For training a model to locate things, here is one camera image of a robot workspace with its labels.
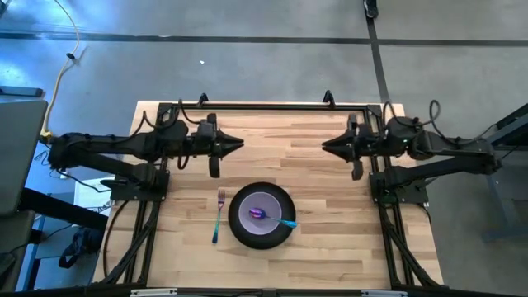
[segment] blue spoon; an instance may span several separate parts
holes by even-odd
[[[297,227],[297,223],[296,222],[292,222],[292,221],[289,221],[289,220],[285,220],[285,219],[276,219],[276,218],[272,218],[272,217],[269,217],[266,215],[266,211],[264,211],[263,209],[259,209],[257,207],[254,207],[252,209],[249,210],[249,215],[251,215],[254,219],[265,219],[265,218],[268,218],[268,219],[273,219],[279,223],[283,223],[285,224],[286,226],[290,227],[290,228],[295,228]]]

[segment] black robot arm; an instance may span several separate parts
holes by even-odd
[[[417,119],[402,116],[389,120],[382,133],[374,133],[369,125],[358,123],[356,117],[350,115],[346,132],[324,142],[323,150],[352,162],[354,180],[363,175],[360,158],[364,156],[399,157],[407,153],[416,160],[434,156],[453,157],[417,167],[388,167],[376,175],[378,186],[374,186],[373,190],[378,191],[391,191],[414,181],[456,172],[491,174],[501,167],[500,159],[485,139],[446,138],[424,130]]]
[[[210,157],[210,175],[219,177],[219,160],[243,146],[243,140],[229,136],[218,129],[216,114],[209,114],[201,120],[195,133],[187,135],[188,128],[177,119],[178,110],[161,125],[152,125],[153,131],[133,133],[128,137],[114,135],[96,136],[90,134],[67,133],[47,139],[51,144],[49,164],[52,169],[64,170],[76,166],[93,168],[124,177],[142,189],[158,186],[164,172],[160,172],[153,162],[161,157],[178,158],[178,168],[183,169],[190,156]],[[149,163],[129,164],[102,153],[130,154]],[[105,181],[114,186],[120,181]]]

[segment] wood grain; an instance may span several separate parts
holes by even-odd
[[[158,103],[138,103],[132,130],[143,111],[147,111],[149,119],[155,117]],[[397,114],[403,114],[401,105],[395,108]],[[343,133],[349,112],[214,112],[219,127],[244,139],[245,146],[224,158],[219,179],[209,177],[207,158],[192,158],[183,171],[177,170],[175,161],[169,162],[171,183],[160,210],[148,285],[389,288],[380,217],[371,202],[367,176],[353,181],[351,165],[321,149],[324,140]],[[192,119],[200,119],[208,112],[187,113]],[[141,162],[128,157],[125,160]],[[363,161],[365,172],[370,171],[368,159]],[[407,156],[394,158],[393,162],[403,166],[415,164]],[[299,227],[285,243],[271,250],[247,248],[229,229],[229,203],[241,187],[252,182],[282,186],[290,193],[297,210]],[[213,245],[218,189],[226,190],[227,199],[219,241]],[[130,202],[116,220],[107,252],[110,268],[130,245],[137,207],[136,202]],[[427,216],[414,205],[402,205],[402,214],[409,247],[431,277],[441,282]],[[401,259],[398,252],[395,254],[403,279]],[[138,276],[141,260],[138,257],[134,277]],[[94,281],[101,278],[99,259]]]

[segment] table leg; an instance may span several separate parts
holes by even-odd
[[[108,218],[105,215],[87,210],[83,207],[69,204],[42,194],[38,191],[24,188],[21,194],[19,210],[34,210],[48,217],[62,219],[72,224],[103,231]]]

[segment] black plate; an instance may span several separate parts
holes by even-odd
[[[272,183],[256,182],[245,186],[234,196],[229,206],[229,227],[238,241],[250,248],[274,248],[290,236],[292,228],[284,224],[278,224],[270,233],[258,235],[245,229],[238,217],[238,210],[244,199],[258,192],[267,193],[276,199],[280,205],[281,219],[295,221],[295,206],[290,195],[281,187]]]

